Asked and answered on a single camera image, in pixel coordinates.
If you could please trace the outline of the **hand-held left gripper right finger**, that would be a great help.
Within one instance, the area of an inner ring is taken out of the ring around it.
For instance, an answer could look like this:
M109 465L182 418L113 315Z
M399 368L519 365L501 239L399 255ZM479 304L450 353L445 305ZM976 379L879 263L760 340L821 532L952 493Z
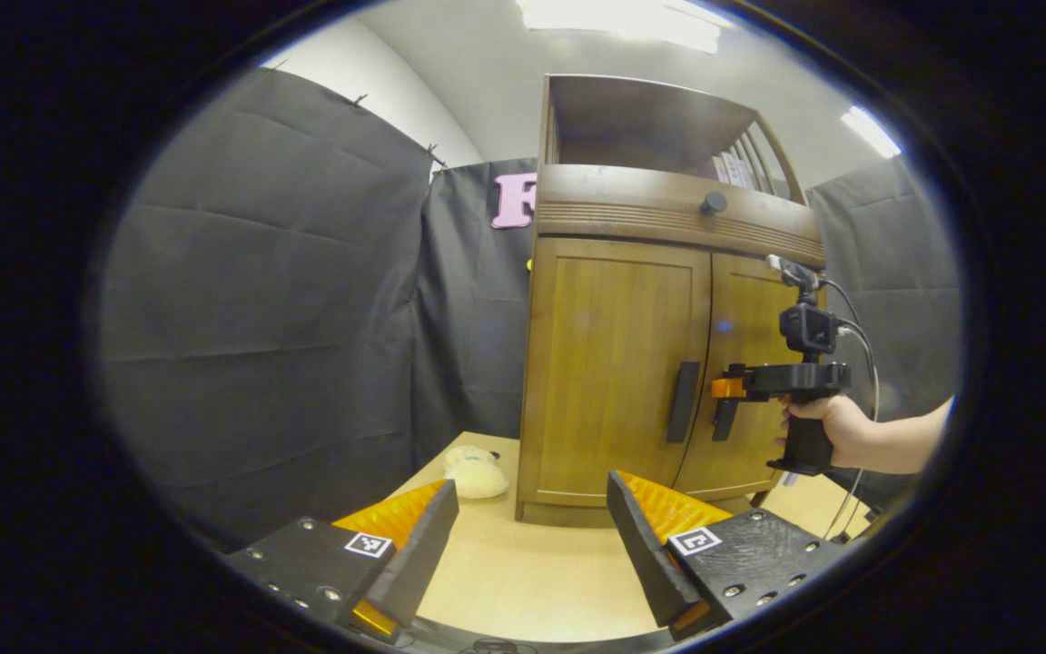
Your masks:
M607 510L653 618L676 641L792 596L845 555L769 510L732 514L626 471L607 475Z

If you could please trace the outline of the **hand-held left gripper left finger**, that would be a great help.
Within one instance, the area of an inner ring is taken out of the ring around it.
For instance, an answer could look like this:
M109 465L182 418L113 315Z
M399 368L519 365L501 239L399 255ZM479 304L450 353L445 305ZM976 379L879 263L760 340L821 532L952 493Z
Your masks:
M301 517L223 561L325 628L396 642L419 614L459 513L444 479L332 522Z

